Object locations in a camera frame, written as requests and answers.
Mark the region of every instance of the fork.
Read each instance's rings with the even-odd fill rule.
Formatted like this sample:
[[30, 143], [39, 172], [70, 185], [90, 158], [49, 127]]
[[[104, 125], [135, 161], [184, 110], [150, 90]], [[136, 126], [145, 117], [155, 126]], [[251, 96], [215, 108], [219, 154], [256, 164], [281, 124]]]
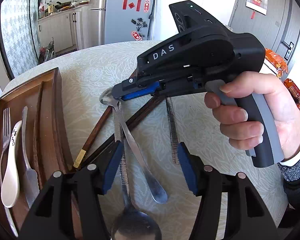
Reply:
[[[0, 187], [2, 186], [2, 157], [5, 151], [8, 148], [11, 137], [11, 118], [10, 118], [10, 108], [3, 110], [3, 119], [2, 119], [2, 153], [0, 156]], [[13, 234], [18, 237], [17, 228], [13, 222], [13, 218], [9, 208], [4, 207], [9, 225]]]
[[11, 118], [10, 118], [10, 108], [3, 110], [3, 120], [2, 120], [2, 153], [0, 157], [0, 186], [2, 186], [2, 157], [8, 148], [11, 137]]

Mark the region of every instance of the wok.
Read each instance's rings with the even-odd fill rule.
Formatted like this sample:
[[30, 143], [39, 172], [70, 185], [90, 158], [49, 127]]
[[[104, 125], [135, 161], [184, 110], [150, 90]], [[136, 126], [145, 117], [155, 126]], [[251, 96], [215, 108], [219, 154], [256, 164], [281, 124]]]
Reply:
[[57, 10], [62, 9], [63, 7], [69, 6], [71, 4], [71, 2], [64, 2], [64, 3], [57, 2], [57, 3], [58, 4], [54, 6]]

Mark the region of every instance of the wooden tray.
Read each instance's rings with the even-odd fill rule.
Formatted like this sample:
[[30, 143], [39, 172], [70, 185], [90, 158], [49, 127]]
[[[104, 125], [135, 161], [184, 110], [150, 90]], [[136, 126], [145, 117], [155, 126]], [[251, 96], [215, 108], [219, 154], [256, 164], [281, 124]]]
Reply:
[[[11, 113], [11, 128], [22, 119], [22, 109], [28, 106], [28, 117], [26, 124], [26, 151], [31, 167], [34, 169], [33, 147], [34, 147], [34, 119], [37, 112], [39, 87], [43, 82], [41, 109], [39, 115], [39, 145], [38, 155], [41, 157], [43, 167], [43, 182], [47, 181], [54, 171], [60, 170], [67, 173], [72, 169], [71, 157], [66, 129], [63, 119], [61, 98], [61, 75], [58, 68], [47, 71], [33, 79], [19, 85], [0, 98], [0, 155], [2, 152], [2, 117], [3, 109], [9, 107]], [[6, 169], [7, 153], [2, 162], [2, 174]], [[11, 213], [15, 225], [20, 230], [22, 223], [29, 211], [27, 201], [22, 189], [22, 177], [26, 170], [23, 159], [22, 144], [19, 142], [17, 153], [17, 168], [20, 180], [20, 196], [17, 203], [12, 207]], [[79, 216], [73, 205], [74, 230], [76, 237], [80, 239], [81, 229]], [[4, 206], [0, 195], [0, 223], [13, 235], [8, 223]]]

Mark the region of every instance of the finger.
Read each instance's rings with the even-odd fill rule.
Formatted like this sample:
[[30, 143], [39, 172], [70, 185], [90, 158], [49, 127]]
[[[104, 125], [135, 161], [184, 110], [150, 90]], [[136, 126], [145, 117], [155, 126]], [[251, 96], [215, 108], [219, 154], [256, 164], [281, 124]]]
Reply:
[[263, 142], [263, 136], [253, 137], [245, 140], [234, 140], [229, 139], [229, 143], [232, 147], [239, 150], [250, 150], [253, 147], [256, 147], [258, 144]]
[[243, 98], [253, 92], [257, 94], [288, 92], [280, 79], [275, 75], [253, 71], [241, 73], [233, 81], [221, 86], [220, 90], [232, 98]]
[[220, 124], [220, 131], [231, 139], [245, 140], [262, 135], [264, 127], [260, 122], [241, 122], [235, 124]]
[[212, 110], [212, 114], [222, 124], [234, 124], [248, 120], [248, 113], [237, 106], [219, 106]]
[[206, 95], [204, 96], [204, 102], [207, 106], [207, 108], [216, 108], [218, 106], [220, 106], [220, 98], [212, 92], [207, 92]]

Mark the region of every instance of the gray knit sleeve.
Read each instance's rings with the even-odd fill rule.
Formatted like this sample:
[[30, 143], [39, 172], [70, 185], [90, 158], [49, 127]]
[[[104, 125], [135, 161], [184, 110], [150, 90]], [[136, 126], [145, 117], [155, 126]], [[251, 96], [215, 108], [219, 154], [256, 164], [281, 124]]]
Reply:
[[294, 181], [300, 179], [300, 160], [292, 167], [283, 166], [278, 163], [278, 167], [286, 181]]

